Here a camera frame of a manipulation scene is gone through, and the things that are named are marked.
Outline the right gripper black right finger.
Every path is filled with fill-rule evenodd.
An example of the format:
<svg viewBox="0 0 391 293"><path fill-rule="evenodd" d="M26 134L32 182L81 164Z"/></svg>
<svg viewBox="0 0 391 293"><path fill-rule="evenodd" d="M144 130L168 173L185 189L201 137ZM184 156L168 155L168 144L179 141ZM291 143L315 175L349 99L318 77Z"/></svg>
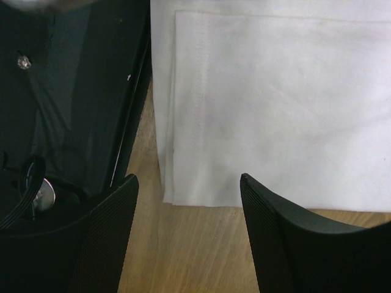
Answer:
<svg viewBox="0 0 391 293"><path fill-rule="evenodd" d="M390 291L390 223L363 228L323 217L248 174L240 192L261 292Z"/></svg>

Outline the white t shirt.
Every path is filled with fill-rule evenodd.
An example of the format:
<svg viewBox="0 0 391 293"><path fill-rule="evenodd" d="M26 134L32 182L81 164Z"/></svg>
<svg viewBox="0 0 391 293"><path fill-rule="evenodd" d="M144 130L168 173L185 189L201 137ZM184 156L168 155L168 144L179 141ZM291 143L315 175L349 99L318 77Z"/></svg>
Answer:
<svg viewBox="0 0 391 293"><path fill-rule="evenodd" d="M389 1L152 1L166 203L390 211Z"/></svg>

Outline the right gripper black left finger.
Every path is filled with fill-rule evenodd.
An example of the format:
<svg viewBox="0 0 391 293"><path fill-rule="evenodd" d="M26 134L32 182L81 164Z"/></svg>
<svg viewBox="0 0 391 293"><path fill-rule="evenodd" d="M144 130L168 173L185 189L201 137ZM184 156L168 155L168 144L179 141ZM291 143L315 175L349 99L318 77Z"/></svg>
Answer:
<svg viewBox="0 0 391 293"><path fill-rule="evenodd" d="M139 182L1 231L1 292L117 292Z"/></svg>

